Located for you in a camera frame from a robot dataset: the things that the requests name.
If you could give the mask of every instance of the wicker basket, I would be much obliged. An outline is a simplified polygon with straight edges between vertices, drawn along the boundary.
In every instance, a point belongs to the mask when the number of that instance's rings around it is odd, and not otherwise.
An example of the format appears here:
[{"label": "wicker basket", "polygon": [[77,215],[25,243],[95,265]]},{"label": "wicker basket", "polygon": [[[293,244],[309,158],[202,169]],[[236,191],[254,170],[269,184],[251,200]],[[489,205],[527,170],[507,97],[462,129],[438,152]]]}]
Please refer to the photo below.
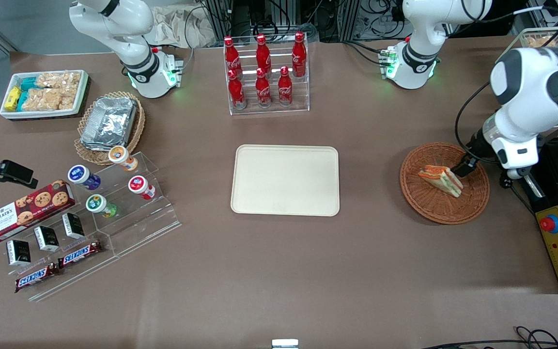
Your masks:
[{"label": "wicker basket", "polygon": [[490,182],[481,164],[467,177],[460,197],[434,188],[417,173],[425,165],[454,167],[465,152],[449,143],[427,143],[410,152],[400,169],[400,185],[408,203],[423,217],[442,224],[462,224],[475,219],[488,203]]},{"label": "wicker basket", "polygon": [[[137,146],[137,143],[139,143],[139,139],[141,139],[141,133],[143,133],[143,126],[146,123],[146,113],[144,112],[143,107],[141,106],[141,102],[139,102],[139,99],[134,95],[122,91],[107,93],[106,95],[103,95],[103,97],[113,97],[113,98],[126,97],[137,102],[135,125],[133,125],[133,129],[130,132],[131,133],[130,139],[128,141],[128,145],[126,146],[128,152],[132,154],[133,150],[135,150],[135,146]],[[95,103],[96,101],[94,101],[92,105],[89,106],[89,108],[87,108],[86,112],[81,118],[81,121],[79,122],[79,126],[77,127],[77,130],[79,131],[79,136],[83,133],[83,130],[85,129],[85,126],[87,124],[87,119],[89,118],[89,115],[92,113],[93,106],[95,105]],[[98,152],[96,150],[89,150],[81,144],[80,139],[75,140],[75,148],[77,150],[77,154],[79,154],[79,156],[86,161],[98,165],[102,165],[102,166],[108,166],[112,164],[111,161],[109,161],[109,158],[107,157],[109,152]]]}]

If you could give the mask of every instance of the cookie box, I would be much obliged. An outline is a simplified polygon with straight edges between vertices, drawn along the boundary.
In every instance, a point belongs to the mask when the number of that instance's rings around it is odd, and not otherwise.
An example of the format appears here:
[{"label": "cookie box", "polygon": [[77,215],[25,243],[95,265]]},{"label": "cookie box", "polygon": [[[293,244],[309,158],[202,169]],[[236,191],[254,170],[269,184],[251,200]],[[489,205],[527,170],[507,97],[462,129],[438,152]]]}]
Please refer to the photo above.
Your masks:
[{"label": "cookie box", "polygon": [[55,181],[0,208],[0,242],[75,205],[70,185]]},{"label": "cookie box", "polygon": [[[14,86],[20,86],[20,83],[25,78],[37,78],[42,73],[58,73],[63,74],[67,71],[73,71],[75,73],[80,73],[79,88],[77,88],[77,94],[75,95],[75,103],[72,109],[55,110],[55,111],[31,111],[31,112],[9,112],[4,107],[6,102],[6,97],[13,90]],[[87,89],[87,82],[89,77],[84,70],[58,70],[58,71],[36,71],[34,73],[17,73],[13,74],[10,78],[10,82],[6,89],[4,95],[4,102],[1,104],[0,114],[8,120],[12,121],[23,121],[23,120],[42,120],[42,119],[58,119],[62,117],[74,117],[79,114],[81,105],[83,104],[83,99]]]}]

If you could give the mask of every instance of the red label bottle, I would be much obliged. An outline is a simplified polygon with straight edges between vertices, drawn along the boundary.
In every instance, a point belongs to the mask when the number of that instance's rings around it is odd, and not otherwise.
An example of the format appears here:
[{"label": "red label bottle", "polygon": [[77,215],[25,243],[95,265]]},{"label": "red label bottle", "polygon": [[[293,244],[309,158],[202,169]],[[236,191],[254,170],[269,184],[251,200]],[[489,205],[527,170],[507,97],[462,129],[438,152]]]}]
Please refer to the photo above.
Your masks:
[{"label": "red label bottle", "polygon": [[257,68],[257,80],[255,81],[255,89],[257,90],[257,101],[262,108],[270,107],[272,99],[270,98],[270,84],[266,79],[266,71]]},{"label": "red label bottle", "polygon": [[238,110],[245,109],[247,107],[247,100],[242,92],[242,83],[238,79],[238,74],[234,69],[230,69],[228,70],[228,77],[230,78],[228,89],[232,97],[232,105]]},{"label": "red label bottle", "polygon": [[281,77],[279,78],[279,103],[288,107],[292,105],[292,80],[287,66],[281,67]]},{"label": "red label bottle", "polygon": [[264,34],[257,35],[257,51],[255,52],[257,59],[257,67],[264,69],[266,78],[270,79],[272,68],[270,66],[270,50],[266,46],[266,37]]},{"label": "red label bottle", "polygon": [[228,69],[234,69],[239,79],[242,79],[242,66],[240,64],[240,56],[234,47],[234,40],[232,37],[225,37],[225,63]]},{"label": "red label bottle", "polygon": [[296,32],[296,35],[294,35],[294,47],[292,48],[292,74],[297,78],[305,76],[307,49],[305,49],[304,40],[305,34],[303,32]]}]

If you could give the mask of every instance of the red emergency stop button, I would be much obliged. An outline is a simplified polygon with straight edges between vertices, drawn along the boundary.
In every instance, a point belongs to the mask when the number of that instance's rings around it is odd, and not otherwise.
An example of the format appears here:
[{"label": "red emergency stop button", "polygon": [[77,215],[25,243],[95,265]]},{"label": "red emergency stop button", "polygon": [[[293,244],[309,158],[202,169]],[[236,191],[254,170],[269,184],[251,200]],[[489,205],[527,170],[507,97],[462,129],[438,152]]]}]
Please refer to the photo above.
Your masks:
[{"label": "red emergency stop button", "polygon": [[540,228],[552,234],[558,233],[558,218],[552,214],[540,219]]}]

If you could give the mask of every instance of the brown table surface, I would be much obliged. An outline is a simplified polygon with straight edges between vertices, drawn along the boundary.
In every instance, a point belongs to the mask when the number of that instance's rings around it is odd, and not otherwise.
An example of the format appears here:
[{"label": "brown table surface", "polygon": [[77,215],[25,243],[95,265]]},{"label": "brown table surface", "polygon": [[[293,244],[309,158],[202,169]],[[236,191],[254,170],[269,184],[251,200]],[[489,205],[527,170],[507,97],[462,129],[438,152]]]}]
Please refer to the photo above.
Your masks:
[{"label": "brown table surface", "polygon": [[[421,218],[399,188],[412,148],[454,143],[458,109],[509,42],[448,40],[436,74],[415,91],[381,80],[348,46],[314,44],[311,111],[257,119],[230,117],[221,49],[196,51],[182,88],[142,99],[138,146],[184,225],[39,303],[13,294],[0,255],[0,347],[267,348],[298,338],[304,349],[407,349],[514,338],[515,325],[558,336],[558,283],[540,233],[498,186],[496,168],[490,203],[464,225]],[[113,54],[16,53],[12,62],[15,73],[84,69],[90,101],[133,91]],[[489,90],[472,102],[465,141],[496,107]],[[0,160],[32,168],[43,184],[64,177],[80,162],[77,124],[0,117]],[[247,143],[335,147],[339,214],[232,212],[235,150]],[[0,206],[27,192],[0,185]]]}]

